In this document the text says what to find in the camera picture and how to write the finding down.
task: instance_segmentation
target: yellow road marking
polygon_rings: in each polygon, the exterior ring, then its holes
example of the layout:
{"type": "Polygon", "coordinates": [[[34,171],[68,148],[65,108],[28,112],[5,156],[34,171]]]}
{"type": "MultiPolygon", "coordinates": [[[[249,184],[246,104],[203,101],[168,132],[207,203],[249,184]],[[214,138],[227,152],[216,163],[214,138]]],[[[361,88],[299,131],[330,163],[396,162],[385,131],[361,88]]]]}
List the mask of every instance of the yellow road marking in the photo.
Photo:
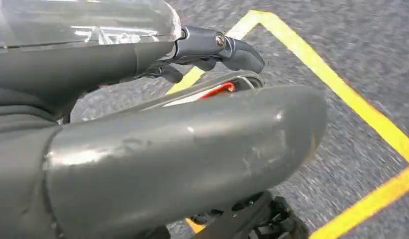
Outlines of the yellow road marking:
{"type": "Polygon", "coordinates": [[[189,218],[186,218],[186,222],[189,224],[191,229],[193,230],[194,233],[198,233],[201,230],[205,229],[204,226],[195,224],[193,221],[191,221],[189,218]]]}
{"type": "MultiPolygon", "coordinates": [[[[258,23],[262,24],[327,84],[350,108],[370,125],[391,147],[409,162],[409,138],[386,116],[349,87],[287,24],[271,12],[249,11],[234,27],[241,38],[258,23]]],[[[200,76],[186,79],[191,86],[200,76]]],[[[368,194],[325,226],[311,239],[337,238],[409,191],[409,168],[368,194]]]]}
{"type": "Polygon", "coordinates": [[[314,232],[310,239],[335,239],[409,192],[409,167],[314,232]]]}
{"type": "MultiPolygon", "coordinates": [[[[235,39],[242,39],[254,26],[258,23],[259,16],[255,14],[247,14],[245,15],[234,27],[229,30],[226,34],[229,37],[235,39]]],[[[178,84],[175,84],[169,91],[166,93],[172,94],[178,91],[182,91],[187,89],[188,87],[194,85],[196,81],[200,79],[205,72],[197,67],[193,67],[182,79],[182,81],[178,84]]]]}
{"type": "Polygon", "coordinates": [[[291,50],[308,68],[409,162],[409,138],[386,116],[349,87],[323,59],[279,17],[261,12],[262,25],[291,50]]]}

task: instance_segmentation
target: black metal bracket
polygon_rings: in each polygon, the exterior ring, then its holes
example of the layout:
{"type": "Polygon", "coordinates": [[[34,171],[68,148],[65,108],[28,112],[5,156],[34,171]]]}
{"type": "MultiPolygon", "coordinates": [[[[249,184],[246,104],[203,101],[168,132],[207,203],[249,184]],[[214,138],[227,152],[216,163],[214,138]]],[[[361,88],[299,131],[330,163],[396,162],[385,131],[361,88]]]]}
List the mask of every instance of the black metal bracket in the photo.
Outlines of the black metal bracket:
{"type": "Polygon", "coordinates": [[[193,239],[307,239],[308,229],[283,197],[256,194],[223,211],[193,239]]]}

